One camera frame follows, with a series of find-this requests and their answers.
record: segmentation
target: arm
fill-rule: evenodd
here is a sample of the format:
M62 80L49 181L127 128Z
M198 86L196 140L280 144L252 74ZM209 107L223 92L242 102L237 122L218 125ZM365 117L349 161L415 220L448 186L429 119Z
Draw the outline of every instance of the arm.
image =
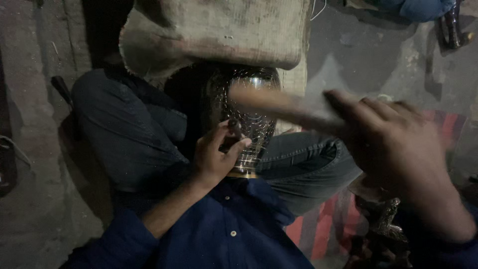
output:
M251 143L244 138L227 154L219 146L229 133L228 122L198 140L191 178L149 210L140 220L133 212L116 217L103 236L76 251L62 268L141 268L161 238L177 220L211 191L232 169L240 152Z
M435 125L402 102L356 102L337 91L326 97L346 122L341 138L357 165L411 207L403 228L412 235L411 246L420 246L417 263L436 262L441 268L477 263L476 255L470 255L478 251L477 226L447 174ZM413 233L420 229L426 233Z

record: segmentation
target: concrete floor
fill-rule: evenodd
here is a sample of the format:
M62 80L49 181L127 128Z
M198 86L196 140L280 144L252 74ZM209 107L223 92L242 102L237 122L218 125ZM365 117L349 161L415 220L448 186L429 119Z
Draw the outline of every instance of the concrete floor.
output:
M478 152L478 42L442 53L433 22L409 24L346 9L341 2L332 1L312 22L306 94L329 88L381 93L423 109L463 114L469 121L454 165L461 176L476 173L476 158L469 156ZM102 1L104 9L90 3L0 0L13 139L32 161L30 167L17 160L18 185L0 200L2 268L57 268L111 220L106 177L87 144L70 138L68 106L50 84L61 75L71 87L115 50L121 20L106 20L105 26L95 18L127 13L131 1ZM477 30L477 10L475 2L464 3L464 30ZM105 32L107 27L115 31ZM98 37L107 41L95 43Z

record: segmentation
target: engraved metal vase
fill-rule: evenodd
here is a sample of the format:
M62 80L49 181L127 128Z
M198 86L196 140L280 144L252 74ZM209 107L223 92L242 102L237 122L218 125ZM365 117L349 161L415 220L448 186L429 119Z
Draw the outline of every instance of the engraved metal vase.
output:
M257 90L280 91L279 75L275 68L229 65L218 68L202 91L203 133L222 121L235 118L239 120L241 132L252 140L251 145L240 154L228 177L256 178L255 166L274 134L276 121L271 117L246 112L228 100L228 90L236 83L244 88L253 86Z

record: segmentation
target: blue shirt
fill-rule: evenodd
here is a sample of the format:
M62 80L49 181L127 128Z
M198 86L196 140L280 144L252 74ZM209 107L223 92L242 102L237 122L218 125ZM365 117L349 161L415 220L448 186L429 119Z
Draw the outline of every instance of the blue shirt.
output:
M155 239L133 212L126 211L99 240L75 251L65 267L312 269L282 229L293 221L294 216L265 181L223 180L161 239ZM445 268L477 268L476 240L448 248L414 238L420 233L407 235L410 242L421 242L420 248L427 248L423 255L420 248L413 251L419 253L416 264L430 265L432 259Z

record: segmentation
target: jeans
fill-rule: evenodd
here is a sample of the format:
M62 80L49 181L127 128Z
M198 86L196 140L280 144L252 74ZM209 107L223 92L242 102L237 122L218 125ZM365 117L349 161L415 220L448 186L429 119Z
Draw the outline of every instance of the jeans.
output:
M144 212L187 179L191 162L175 146L184 139L187 116L164 92L97 69L78 79L72 95L79 123L110 178L115 207ZM342 141L311 132L274 136L256 170L296 216L361 173ZM133 205L138 201L144 205Z

